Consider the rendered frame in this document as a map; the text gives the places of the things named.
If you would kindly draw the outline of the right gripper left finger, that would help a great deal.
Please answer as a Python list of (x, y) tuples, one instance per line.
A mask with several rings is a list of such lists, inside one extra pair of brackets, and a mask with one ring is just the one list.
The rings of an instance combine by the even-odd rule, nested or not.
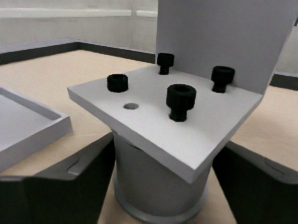
[(0, 175), (0, 224), (98, 224), (115, 160), (109, 132), (34, 176)]

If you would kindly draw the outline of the white metal bracket with holes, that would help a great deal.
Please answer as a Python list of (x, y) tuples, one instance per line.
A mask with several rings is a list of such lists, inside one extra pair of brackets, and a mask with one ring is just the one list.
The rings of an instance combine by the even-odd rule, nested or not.
[[(104, 77), (67, 87), (69, 99), (192, 184), (262, 103), (297, 17), (298, 0), (158, 0), (155, 64), (119, 73), (125, 92)], [(168, 75), (159, 53), (175, 56)], [(224, 93), (215, 66), (235, 69)], [(170, 119), (172, 84), (197, 91), (184, 122)]]

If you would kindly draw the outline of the grey rectangular tray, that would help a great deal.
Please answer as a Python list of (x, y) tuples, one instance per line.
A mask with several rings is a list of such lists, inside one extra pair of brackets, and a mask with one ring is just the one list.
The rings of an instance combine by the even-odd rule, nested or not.
[(0, 84), (0, 173), (71, 131), (69, 115)]

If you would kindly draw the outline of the grey cylinder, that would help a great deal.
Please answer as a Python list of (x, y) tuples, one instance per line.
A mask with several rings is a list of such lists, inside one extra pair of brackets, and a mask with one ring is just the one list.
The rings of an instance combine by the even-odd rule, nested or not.
[(114, 193), (130, 217), (142, 224), (186, 224), (201, 212), (214, 158), (190, 184), (110, 129), (116, 159)]

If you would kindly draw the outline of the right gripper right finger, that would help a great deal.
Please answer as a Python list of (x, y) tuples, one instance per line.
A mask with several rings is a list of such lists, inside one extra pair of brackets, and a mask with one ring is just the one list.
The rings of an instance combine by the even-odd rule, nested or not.
[(232, 141), (213, 171), (237, 224), (298, 224), (298, 171)]

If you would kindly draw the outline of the black socket head screw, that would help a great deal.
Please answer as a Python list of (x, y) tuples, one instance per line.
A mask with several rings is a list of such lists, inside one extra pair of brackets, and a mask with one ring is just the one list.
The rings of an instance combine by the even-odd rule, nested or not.
[(215, 66), (212, 71), (211, 81), (214, 82), (213, 92), (224, 93), (227, 84), (231, 84), (235, 69), (226, 66)]
[(174, 55), (169, 53), (159, 53), (157, 57), (157, 65), (160, 67), (160, 75), (168, 75), (169, 69), (174, 65)]
[(167, 88), (166, 105), (171, 108), (170, 119), (184, 122), (187, 111), (194, 108), (197, 91), (186, 84), (172, 84)]
[(121, 93), (128, 90), (128, 77), (125, 74), (111, 74), (107, 77), (108, 91)]

